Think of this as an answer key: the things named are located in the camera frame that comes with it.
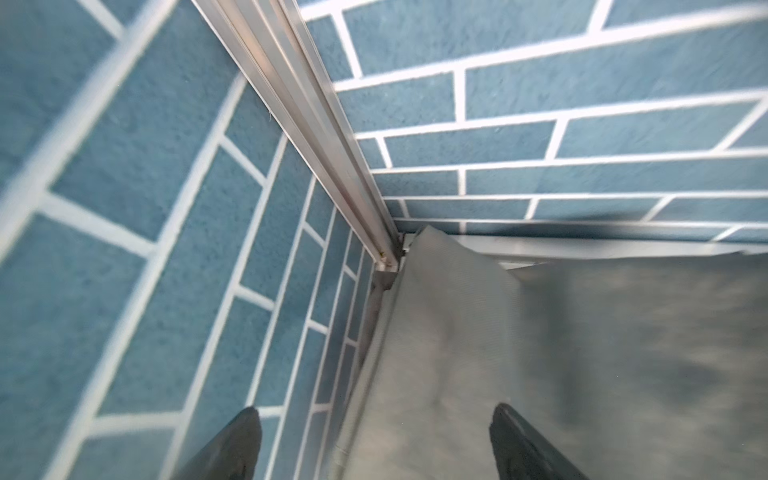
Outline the grey t shirt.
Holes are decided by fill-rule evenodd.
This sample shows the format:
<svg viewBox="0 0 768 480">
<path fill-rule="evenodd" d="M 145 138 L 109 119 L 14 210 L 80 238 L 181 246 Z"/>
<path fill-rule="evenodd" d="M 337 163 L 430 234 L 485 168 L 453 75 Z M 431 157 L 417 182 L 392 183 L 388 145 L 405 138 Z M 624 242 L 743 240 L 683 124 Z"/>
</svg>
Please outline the grey t shirt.
<svg viewBox="0 0 768 480">
<path fill-rule="evenodd" d="M 766 256 L 507 269 L 424 228 L 321 475 L 500 479 L 499 403 L 588 479 L 765 478 Z"/>
</svg>

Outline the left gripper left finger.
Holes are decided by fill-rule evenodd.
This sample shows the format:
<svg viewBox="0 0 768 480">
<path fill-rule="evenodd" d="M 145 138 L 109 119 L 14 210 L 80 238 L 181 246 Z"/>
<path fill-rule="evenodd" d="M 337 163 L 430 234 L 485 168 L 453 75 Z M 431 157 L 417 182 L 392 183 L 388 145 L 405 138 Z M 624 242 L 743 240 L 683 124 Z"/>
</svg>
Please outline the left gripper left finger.
<svg viewBox="0 0 768 480">
<path fill-rule="evenodd" d="M 187 461 L 172 479 L 252 479 L 262 439 L 259 412 L 254 407 L 246 407 Z"/>
</svg>

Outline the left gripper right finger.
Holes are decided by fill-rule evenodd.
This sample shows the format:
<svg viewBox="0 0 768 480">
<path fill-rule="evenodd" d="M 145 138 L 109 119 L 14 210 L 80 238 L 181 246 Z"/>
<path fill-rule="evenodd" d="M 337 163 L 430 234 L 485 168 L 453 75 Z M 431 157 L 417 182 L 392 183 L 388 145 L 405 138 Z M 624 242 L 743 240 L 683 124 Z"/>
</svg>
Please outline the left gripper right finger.
<svg viewBox="0 0 768 480">
<path fill-rule="evenodd" d="M 489 436 L 500 479 L 588 479 L 509 404 L 494 408 Z"/>
</svg>

